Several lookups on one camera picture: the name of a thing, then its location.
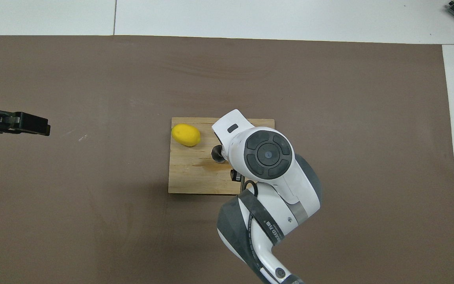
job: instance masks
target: circular button pad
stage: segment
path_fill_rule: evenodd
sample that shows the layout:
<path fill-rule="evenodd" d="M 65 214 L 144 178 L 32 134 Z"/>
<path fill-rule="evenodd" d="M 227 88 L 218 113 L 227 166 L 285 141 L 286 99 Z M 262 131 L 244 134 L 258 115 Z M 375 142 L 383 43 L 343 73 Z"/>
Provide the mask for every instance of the circular button pad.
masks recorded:
<path fill-rule="evenodd" d="M 272 131 L 257 131 L 245 144 L 245 163 L 255 176 L 274 179 L 282 176 L 292 162 L 292 149 L 287 139 Z"/>

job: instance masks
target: white floor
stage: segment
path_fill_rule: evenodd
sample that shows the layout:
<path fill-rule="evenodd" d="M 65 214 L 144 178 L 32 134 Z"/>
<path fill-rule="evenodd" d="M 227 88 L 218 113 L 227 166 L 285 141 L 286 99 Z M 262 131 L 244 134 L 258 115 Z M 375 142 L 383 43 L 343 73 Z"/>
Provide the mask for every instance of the white floor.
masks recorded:
<path fill-rule="evenodd" d="M 454 146 L 447 0 L 0 0 L 0 34 L 203 36 L 443 45 Z"/>

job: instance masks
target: brown mat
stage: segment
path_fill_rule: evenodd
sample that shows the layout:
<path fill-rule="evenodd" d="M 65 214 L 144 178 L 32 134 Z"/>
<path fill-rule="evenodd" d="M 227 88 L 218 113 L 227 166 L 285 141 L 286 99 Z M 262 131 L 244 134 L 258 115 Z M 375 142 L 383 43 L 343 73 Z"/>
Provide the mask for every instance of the brown mat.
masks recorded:
<path fill-rule="evenodd" d="M 270 117 L 323 206 L 274 251 L 307 283 L 454 283 L 440 45 L 0 36 L 0 283 L 259 283 L 216 232 L 231 196 L 168 194 L 171 117 Z"/>

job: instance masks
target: lemon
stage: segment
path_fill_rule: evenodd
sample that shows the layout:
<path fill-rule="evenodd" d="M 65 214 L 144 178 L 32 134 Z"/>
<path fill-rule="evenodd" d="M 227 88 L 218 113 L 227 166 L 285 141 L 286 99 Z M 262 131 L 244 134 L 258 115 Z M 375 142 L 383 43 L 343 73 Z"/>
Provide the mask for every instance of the lemon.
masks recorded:
<path fill-rule="evenodd" d="M 188 124 L 177 124 L 171 129 L 171 136 L 176 142 L 188 147 L 197 145 L 201 141 L 201 133 L 197 128 Z"/>

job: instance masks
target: cutting board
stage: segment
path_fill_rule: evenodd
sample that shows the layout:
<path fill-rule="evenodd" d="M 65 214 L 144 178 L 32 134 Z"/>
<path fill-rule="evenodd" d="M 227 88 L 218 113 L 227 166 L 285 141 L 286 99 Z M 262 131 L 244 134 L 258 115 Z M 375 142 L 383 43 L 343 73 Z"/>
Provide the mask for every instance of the cutting board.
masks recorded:
<path fill-rule="evenodd" d="M 169 154 L 169 193 L 239 194 L 240 183 L 231 180 L 229 163 L 216 163 L 211 149 L 220 144 L 211 126 L 218 118 L 173 117 L 171 128 L 179 123 L 195 126 L 201 142 L 194 147 L 179 144 L 171 137 Z M 274 128 L 274 119 L 248 119 L 254 126 Z"/>

